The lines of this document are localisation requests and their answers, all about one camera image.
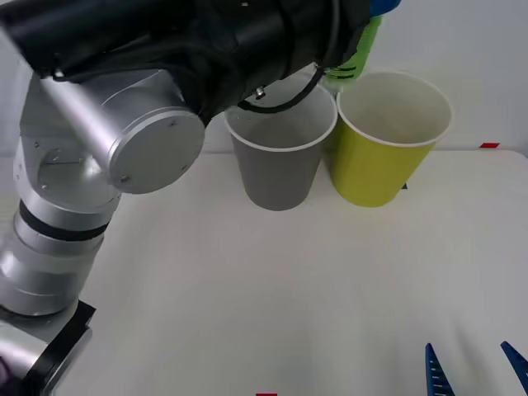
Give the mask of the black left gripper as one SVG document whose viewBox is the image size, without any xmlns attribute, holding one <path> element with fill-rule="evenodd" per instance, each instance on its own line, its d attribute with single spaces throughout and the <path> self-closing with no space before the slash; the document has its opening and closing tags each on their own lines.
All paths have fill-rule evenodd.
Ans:
<svg viewBox="0 0 528 396">
<path fill-rule="evenodd" d="M 401 0 L 343 0 L 340 23 L 340 64 L 347 62 L 357 51 L 363 30 L 370 17 L 393 11 Z"/>
</svg>

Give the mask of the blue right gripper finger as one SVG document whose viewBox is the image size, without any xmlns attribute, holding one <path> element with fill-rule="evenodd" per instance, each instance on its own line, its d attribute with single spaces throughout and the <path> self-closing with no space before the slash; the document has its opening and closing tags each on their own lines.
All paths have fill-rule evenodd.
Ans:
<svg viewBox="0 0 528 396">
<path fill-rule="evenodd" d="M 517 378 L 521 383 L 521 387 L 528 393 L 528 362 L 509 342 L 501 343 L 501 348 L 509 360 Z"/>
<path fill-rule="evenodd" d="M 426 381 L 428 396 L 454 396 L 455 393 L 450 386 L 446 374 L 431 343 L 425 347 Z"/>
</svg>

